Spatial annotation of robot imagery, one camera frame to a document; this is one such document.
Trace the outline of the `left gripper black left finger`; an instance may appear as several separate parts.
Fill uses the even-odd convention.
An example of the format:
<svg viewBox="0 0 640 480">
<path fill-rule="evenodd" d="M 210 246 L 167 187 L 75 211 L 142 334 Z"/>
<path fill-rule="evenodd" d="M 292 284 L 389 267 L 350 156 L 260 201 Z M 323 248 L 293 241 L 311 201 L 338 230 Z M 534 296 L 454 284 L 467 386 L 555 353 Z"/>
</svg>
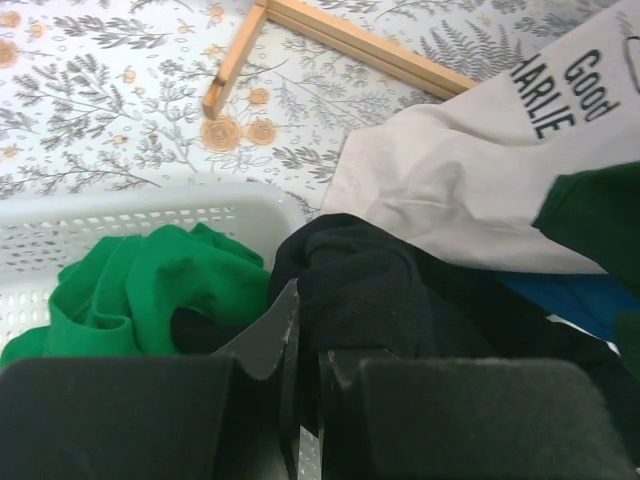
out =
<svg viewBox="0 0 640 480">
<path fill-rule="evenodd" d="M 5 479 L 293 479 L 299 296 L 211 355 L 39 358 L 1 375 Z"/>
</svg>

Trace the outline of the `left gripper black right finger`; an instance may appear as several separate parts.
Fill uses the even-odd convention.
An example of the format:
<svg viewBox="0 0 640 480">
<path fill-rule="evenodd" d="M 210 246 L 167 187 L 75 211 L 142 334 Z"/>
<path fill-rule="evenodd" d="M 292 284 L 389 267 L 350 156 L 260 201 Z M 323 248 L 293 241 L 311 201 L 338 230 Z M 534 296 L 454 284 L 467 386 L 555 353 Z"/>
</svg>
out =
<svg viewBox="0 0 640 480">
<path fill-rule="evenodd" d="M 326 479 L 633 479 L 605 401 L 561 361 L 319 360 Z"/>
</svg>

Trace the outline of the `black daisy t shirt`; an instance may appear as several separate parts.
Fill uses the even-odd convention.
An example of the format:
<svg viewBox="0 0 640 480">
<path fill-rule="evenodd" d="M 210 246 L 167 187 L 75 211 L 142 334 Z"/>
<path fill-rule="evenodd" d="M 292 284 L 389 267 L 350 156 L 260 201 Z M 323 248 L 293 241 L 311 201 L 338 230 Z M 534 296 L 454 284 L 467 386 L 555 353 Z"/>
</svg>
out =
<svg viewBox="0 0 640 480">
<path fill-rule="evenodd" d="M 561 361 L 583 371 L 601 393 L 635 466 L 638 382 L 606 346 L 545 320 L 489 275 L 446 264 L 346 214 L 319 217 L 292 234 L 269 274 L 267 308 L 287 283 L 297 286 L 300 418 L 311 431 L 320 433 L 319 360 L 329 352 L 409 361 Z M 187 308 L 171 320 L 177 347 L 189 354 L 209 353 L 246 326 Z"/>
</svg>

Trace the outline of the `bright green t shirt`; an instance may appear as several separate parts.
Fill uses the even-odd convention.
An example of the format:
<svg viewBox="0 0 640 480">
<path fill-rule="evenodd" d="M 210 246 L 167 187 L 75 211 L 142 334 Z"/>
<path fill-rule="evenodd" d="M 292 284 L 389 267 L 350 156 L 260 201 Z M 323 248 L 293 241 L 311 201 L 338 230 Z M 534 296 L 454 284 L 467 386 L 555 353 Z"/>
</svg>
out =
<svg viewBox="0 0 640 480">
<path fill-rule="evenodd" d="M 1 365 L 39 357 L 176 355 L 177 309 L 249 325 L 266 311 L 269 279 L 261 256 L 202 223 L 104 237 L 59 273 L 49 325 L 12 339 Z"/>
</svg>

